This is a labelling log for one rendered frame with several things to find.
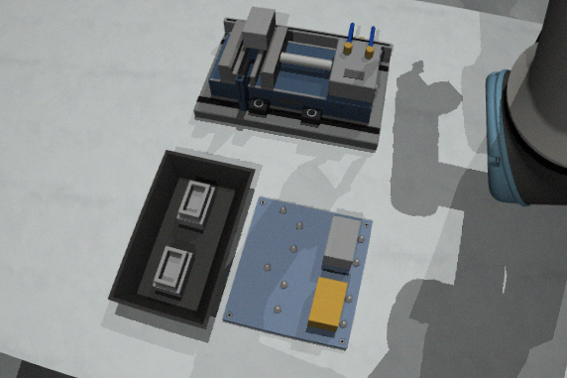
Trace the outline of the yellow rectangular block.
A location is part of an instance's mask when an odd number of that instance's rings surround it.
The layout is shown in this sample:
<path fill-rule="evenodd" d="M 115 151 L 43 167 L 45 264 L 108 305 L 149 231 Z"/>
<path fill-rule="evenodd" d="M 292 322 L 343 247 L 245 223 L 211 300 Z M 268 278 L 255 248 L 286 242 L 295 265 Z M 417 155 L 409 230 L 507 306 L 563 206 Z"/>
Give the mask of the yellow rectangular block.
<path fill-rule="evenodd" d="M 318 277 L 308 326 L 335 331 L 338 328 L 348 283 Z"/>

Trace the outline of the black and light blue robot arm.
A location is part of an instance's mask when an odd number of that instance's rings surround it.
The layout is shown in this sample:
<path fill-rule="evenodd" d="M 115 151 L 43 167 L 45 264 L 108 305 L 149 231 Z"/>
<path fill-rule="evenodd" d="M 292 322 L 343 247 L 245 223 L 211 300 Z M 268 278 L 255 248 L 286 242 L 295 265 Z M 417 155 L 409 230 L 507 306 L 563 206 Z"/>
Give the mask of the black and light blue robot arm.
<path fill-rule="evenodd" d="M 549 0 L 539 41 L 487 76 L 486 118 L 493 198 L 567 205 L 567 0 Z"/>

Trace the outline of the grey flat bar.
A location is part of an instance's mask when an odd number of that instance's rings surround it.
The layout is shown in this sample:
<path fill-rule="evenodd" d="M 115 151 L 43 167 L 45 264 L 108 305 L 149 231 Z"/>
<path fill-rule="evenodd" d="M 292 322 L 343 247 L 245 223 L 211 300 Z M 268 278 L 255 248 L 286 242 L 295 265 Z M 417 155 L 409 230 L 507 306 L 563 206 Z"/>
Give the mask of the grey flat bar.
<path fill-rule="evenodd" d="M 259 50 L 255 64 L 253 66 L 251 75 L 250 75 L 250 80 L 251 80 L 251 84 L 256 85 L 265 56 L 266 56 L 267 51 L 265 50 Z"/>
<path fill-rule="evenodd" d="M 250 50 L 250 48 L 245 48 L 244 45 L 243 45 L 241 52 L 238 56 L 238 59 L 236 61 L 235 67 L 233 69 L 233 72 L 232 72 L 233 81 L 235 81 L 237 74 L 239 74 L 243 60 L 247 58 L 249 50 Z"/>

